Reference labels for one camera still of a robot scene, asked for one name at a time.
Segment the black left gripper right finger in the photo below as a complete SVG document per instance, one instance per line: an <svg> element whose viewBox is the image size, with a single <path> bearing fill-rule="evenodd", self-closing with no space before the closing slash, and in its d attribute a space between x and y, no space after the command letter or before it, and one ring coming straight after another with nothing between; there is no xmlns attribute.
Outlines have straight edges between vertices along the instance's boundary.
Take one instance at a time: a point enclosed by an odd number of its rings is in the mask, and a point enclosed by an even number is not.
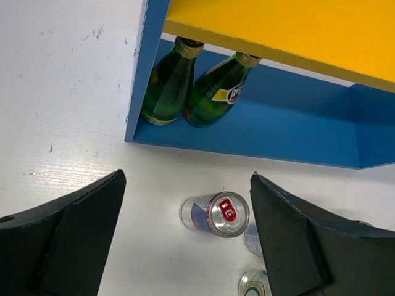
<svg viewBox="0 0 395 296"><path fill-rule="evenodd" d="M273 295L393 295L394 232L349 220L259 174L251 202Z"/></svg>

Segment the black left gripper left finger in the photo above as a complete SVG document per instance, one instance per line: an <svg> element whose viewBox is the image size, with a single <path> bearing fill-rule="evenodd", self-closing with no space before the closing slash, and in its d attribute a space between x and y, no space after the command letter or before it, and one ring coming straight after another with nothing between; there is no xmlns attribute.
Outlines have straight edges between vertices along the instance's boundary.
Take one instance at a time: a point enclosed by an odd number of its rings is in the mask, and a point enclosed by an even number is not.
<svg viewBox="0 0 395 296"><path fill-rule="evenodd" d="M117 170L1 217L1 295L97 295L126 183Z"/></svg>

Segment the clear bottle green cap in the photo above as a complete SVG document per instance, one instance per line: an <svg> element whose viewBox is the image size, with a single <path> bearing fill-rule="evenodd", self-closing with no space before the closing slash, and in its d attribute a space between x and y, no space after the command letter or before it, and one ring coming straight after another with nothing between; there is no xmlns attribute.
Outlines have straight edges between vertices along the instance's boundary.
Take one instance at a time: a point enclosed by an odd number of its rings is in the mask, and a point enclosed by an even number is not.
<svg viewBox="0 0 395 296"><path fill-rule="evenodd" d="M239 296L272 296L266 270L249 269L238 282Z"/></svg>

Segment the blue silver Red Bull can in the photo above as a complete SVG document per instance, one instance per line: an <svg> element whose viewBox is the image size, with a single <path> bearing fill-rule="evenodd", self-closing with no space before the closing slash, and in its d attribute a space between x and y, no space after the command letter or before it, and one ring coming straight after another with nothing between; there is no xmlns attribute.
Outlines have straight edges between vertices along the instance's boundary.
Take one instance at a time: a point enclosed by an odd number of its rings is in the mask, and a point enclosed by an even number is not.
<svg viewBox="0 0 395 296"><path fill-rule="evenodd" d="M230 191L186 199L179 209L181 223L188 229L234 238L249 224L250 210L245 199Z"/></svg>

